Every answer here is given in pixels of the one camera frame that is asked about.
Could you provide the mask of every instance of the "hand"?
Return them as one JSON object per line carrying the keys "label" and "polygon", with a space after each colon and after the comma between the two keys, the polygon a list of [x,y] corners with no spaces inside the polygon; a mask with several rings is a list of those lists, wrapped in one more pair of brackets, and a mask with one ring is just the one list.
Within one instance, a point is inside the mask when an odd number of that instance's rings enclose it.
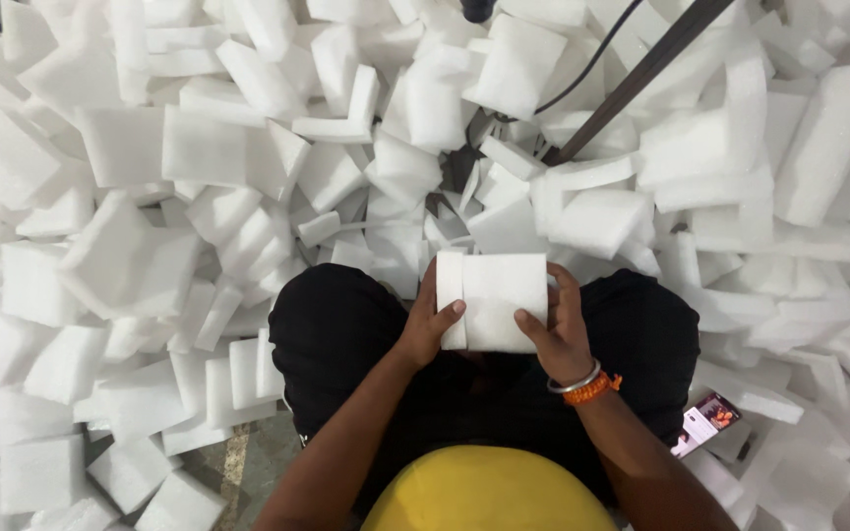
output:
{"label": "hand", "polygon": [[440,312],[435,307],[435,259],[431,260],[419,289],[419,298],[405,321],[405,330],[392,350],[407,356],[416,369],[431,363],[441,348],[441,336],[465,315],[465,301],[458,299]]}
{"label": "hand", "polygon": [[517,310],[514,320],[537,345],[537,357],[549,377],[568,386],[588,376],[595,362],[589,353],[579,283],[561,265],[548,262],[546,270],[559,284],[559,291],[549,289],[549,329],[526,310]]}

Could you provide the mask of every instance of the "forearm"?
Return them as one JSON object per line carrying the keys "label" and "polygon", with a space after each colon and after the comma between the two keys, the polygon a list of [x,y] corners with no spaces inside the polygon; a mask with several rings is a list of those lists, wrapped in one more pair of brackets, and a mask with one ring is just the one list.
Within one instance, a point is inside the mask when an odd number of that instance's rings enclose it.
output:
{"label": "forearm", "polygon": [[338,531],[416,368],[390,351],[291,464],[252,531]]}
{"label": "forearm", "polygon": [[737,527],[615,392],[576,406],[621,509],[638,531]]}

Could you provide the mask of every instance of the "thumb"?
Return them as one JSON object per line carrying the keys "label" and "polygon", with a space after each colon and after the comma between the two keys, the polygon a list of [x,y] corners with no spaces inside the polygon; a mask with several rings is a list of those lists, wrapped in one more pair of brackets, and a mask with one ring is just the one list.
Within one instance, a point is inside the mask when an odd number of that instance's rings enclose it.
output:
{"label": "thumb", "polygon": [[442,311],[431,318],[432,329],[440,333],[448,332],[448,329],[452,328],[452,325],[461,320],[461,316],[465,315],[465,309],[465,301],[460,299],[445,306]]}
{"label": "thumb", "polygon": [[546,329],[546,325],[530,312],[523,309],[517,310],[514,312],[514,321],[516,321],[516,326],[520,329],[520,332],[523,332],[534,342],[534,345],[537,345],[538,350],[549,344],[549,331]]}

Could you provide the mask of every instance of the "black pants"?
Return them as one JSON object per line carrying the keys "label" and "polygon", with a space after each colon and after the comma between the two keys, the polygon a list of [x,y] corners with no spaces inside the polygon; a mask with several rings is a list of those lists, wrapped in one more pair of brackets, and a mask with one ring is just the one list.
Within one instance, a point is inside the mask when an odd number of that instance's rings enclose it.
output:
{"label": "black pants", "polygon": [[[620,374],[621,398],[673,446],[700,348],[697,314],[655,279],[627,269],[581,288],[593,356]],[[277,297],[270,317],[274,363],[301,436],[313,437],[398,340],[407,312],[358,269],[319,265]],[[606,503],[614,495],[573,408],[546,390],[536,356],[487,354],[498,385],[471,394],[481,372],[440,352],[412,381],[366,478],[355,511],[367,513],[389,482],[420,456],[458,444],[505,446],[547,457]]]}

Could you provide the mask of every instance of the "orange thread bracelet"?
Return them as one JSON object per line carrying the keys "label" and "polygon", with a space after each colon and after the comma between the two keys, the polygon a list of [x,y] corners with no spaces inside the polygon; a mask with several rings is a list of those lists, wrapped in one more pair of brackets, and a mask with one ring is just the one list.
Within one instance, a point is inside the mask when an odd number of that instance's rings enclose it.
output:
{"label": "orange thread bracelet", "polygon": [[563,393],[563,400],[569,405],[582,405],[592,402],[601,395],[608,393],[609,389],[619,390],[621,386],[621,376],[615,375],[615,379],[609,379],[608,374],[604,370],[599,372],[599,376],[584,387],[574,389]]}

